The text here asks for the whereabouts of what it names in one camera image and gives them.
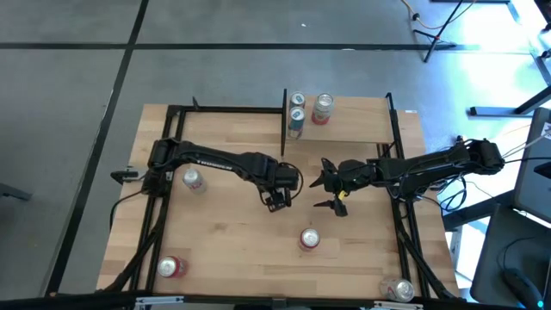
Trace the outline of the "blue slim beverage can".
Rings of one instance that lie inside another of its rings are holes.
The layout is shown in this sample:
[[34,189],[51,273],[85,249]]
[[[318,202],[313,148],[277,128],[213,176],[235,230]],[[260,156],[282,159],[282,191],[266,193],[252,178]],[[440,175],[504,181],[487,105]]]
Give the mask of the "blue slim beverage can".
[[288,136],[299,139],[303,133],[306,112],[302,107],[294,107],[289,111]]

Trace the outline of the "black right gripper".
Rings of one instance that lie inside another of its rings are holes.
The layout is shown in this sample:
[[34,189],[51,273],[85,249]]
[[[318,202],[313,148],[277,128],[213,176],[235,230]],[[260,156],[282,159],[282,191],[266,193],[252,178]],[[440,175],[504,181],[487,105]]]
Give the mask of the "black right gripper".
[[321,159],[322,169],[319,177],[309,187],[324,185],[326,191],[333,194],[333,199],[315,203],[315,208],[330,208],[337,217],[348,215],[343,204],[342,192],[347,196],[350,192],[369,186],[376,178],[376,166],[373,163],[363,163],[355,159],[345,160],[339,166],[327,158]]

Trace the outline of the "wooden shelf board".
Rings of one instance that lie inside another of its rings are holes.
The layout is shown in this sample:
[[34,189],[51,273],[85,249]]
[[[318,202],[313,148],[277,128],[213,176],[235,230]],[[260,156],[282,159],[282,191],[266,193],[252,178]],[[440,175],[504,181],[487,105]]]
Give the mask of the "wooden shelf board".
[[390,144],[393,131],[387,99],[335,96],[336,106],[329,121],[312,121],[316,96],[306,96],[306,120],[300,141]]

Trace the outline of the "black horizontal frame beam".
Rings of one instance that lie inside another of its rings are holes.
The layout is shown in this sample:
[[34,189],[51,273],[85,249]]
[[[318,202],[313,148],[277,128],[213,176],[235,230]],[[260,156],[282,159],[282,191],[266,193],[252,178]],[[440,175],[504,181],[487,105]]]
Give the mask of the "black horizontal frame beam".
[[[99,292],[93,294],[62,294],[54,297],[40,297],[0,301],[0,310],[112,310],[124,307],[134,307],[135,300],[147,296],[176,296],[150,295],[147,291],[136,290],[127,292]],[[364,307],[371,309],[375,299],[314,299],[293,297],[243,297],[243,296],[214,296],[214,295],[178,295],[184,296],[188,303],[234,304],[266,306],[273,309],[286,307]],[[412,301],[402,302],[421,304],[424,310],[526,310],[525,308],[506,307],[499,305],[485,305],[469,303],[463,299],[439,300],[415,297]]]

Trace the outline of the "black desk foot bar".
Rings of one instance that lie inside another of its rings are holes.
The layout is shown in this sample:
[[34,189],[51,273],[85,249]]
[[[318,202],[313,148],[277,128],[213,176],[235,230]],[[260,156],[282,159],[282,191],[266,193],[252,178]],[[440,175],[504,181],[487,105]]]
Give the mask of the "black desk foot bar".
[[533,112],[551,100],[551,85],[517,107],[471,107],[470,116],[479,117],[531,117]]

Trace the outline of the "white and red soda can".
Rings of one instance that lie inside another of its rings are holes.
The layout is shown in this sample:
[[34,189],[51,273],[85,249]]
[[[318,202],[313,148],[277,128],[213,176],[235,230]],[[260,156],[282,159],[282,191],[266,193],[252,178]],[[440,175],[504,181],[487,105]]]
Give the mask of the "white and red soda can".
[[204,193],[207,189],[205,179],[195,168],[189,168],[184,172],[183,183],[192,193],[197,195]]
[[328,93],[322,93],[317,96],[312,111],[312,122],[316,125],[326,124],[334,109],[334,98]]

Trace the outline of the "dark grey computer case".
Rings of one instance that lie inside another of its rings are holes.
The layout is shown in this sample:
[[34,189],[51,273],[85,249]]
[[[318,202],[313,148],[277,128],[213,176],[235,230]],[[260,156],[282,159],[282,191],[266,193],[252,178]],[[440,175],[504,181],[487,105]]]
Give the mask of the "dark grey computer case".
[[551,110],[537,108],[528,142],[539,139],[523,151],[514,202],[517,208],[551,223]]

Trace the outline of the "pale silver soda can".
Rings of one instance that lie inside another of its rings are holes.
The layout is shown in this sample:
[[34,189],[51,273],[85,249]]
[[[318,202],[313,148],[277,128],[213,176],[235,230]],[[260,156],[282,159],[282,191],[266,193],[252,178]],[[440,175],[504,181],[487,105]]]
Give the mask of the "pale silver soda can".
[[413,285],[403,278],[386,278],[380,283],[382,295],[390,301],[409,302],[415,296]]

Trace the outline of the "silver metal bracket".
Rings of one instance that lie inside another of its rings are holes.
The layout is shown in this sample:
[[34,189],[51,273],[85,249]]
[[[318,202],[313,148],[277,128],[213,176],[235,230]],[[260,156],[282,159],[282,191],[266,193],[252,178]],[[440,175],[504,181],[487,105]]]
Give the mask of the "silver metal bracket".
[[185,301],[184,296],[147,296],[139,297],[135,300],[134,307],[138,310],[151,310],[153,306],[166,306],[182,304]]
[[424,310],[424,306],[421,304],[402,303],[393,301],[375,301],[372,307],[374,309],[382,310]]

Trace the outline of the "dark grey side desk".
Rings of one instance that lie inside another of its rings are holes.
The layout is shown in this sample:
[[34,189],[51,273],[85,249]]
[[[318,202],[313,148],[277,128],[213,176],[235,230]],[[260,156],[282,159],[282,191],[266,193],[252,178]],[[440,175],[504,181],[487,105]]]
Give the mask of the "dark grey side desk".
[[503,281],[507,268],[521,270],[542,294],[542,310],[551,310],[551,227],[514,209],[498,208],[486,230],[471,296],[488,305],[522,306]]

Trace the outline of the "black desk support bar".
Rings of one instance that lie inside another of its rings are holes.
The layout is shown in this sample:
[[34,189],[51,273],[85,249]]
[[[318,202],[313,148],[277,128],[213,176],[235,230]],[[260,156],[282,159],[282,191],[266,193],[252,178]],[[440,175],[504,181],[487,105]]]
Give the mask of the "black desk support bar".
[[470,222],[492,216],[498,208],[510,207],[513,203],[514,191],[510,190],[493,198],[478,202],[470,207],[461,208],[443,216],[443,226],[446,232],[453,232],[457,227]]

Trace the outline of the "grey chair foot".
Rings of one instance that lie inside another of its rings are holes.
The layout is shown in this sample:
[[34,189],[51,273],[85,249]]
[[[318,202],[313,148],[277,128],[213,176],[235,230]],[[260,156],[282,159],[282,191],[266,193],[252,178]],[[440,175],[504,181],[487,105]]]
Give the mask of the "grey chair foot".
[[32,197],[30,193],[4,183],[0,183],[0,196],[13,197],[22,201],[29,201]]

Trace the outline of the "black computer mouse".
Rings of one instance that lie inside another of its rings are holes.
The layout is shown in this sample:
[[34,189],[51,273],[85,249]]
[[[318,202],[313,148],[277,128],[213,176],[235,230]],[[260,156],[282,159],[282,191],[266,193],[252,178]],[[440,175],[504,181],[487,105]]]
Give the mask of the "black computer mouse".
[[528,310],[542,310],[543,297],[535,284],[519,269],[502,271],[503,281],[517,300]]

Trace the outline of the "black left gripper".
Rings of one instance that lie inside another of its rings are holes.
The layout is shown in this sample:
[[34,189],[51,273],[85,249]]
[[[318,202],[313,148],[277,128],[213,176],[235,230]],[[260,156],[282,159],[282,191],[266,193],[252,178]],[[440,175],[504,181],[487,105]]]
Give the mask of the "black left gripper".
[[268,192],[263,199],[264,204],[271,213],[282,209],[283,206],[292,206],[292,193],[299,188],[300,171],[291,165],[275,164],[270,165],[264,177],[263,187],[265,189],[283,189],[282,193]]

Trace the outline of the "black tripod stand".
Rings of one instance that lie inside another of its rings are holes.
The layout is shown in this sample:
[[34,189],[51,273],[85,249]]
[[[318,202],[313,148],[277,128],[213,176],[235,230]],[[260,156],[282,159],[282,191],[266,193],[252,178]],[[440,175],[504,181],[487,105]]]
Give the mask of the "black tripod stand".
[[426,29],[426,30],[436,30],[435,34],[427,33],[425,31],[419,30],[419,29],[413,29],[412,30],[412,32],[415,35],[421,35],[421,36],[423,36],[423,37],[430,40],[430,45],[429,45],[428,51],[427,51],[427,53],[425,54],[425,56],[423,58],[424,63],[429,62],[431,55],[436,50],[436,46],[442,40],[442,35],[443,35],[444,30],[452,22],[452,20],[455,18],[456,12],[458,11],[458,9],[461,7],[462,4],[463,4],[463,0],[460,0],[459,3],[453,9],[453,11],[449,14],[449,16],[448,16],[447,20],[444,22],[444,24],[442,26],[436,27],[436,28],[435,27],[430,28],[430,27],[424,26],[423,23],[420,20],[420,14],[419,13],[415,13],[415,14],[412,15],[412,20],[414,22],[419,23],[424,29]]

